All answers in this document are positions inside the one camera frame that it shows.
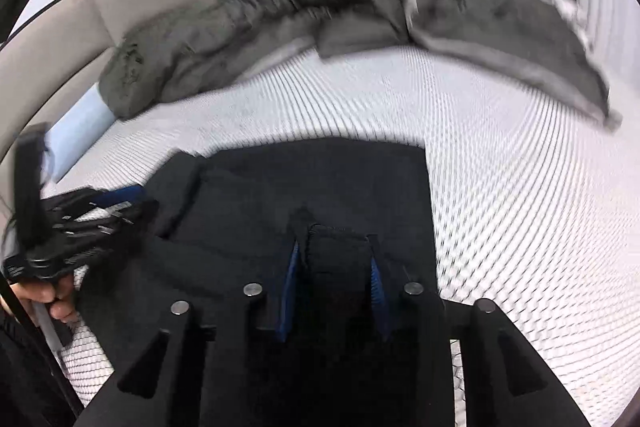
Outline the person's left hand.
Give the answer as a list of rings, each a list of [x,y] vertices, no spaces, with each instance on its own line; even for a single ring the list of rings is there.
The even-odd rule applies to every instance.
[[[39,320],[34,311],[35,303],[47,305],[53,320],[68,324],[78,319],[73,274],[61,277],[54,284],[31,280],[11,284],[10,287],[36,326],[39,326]]]

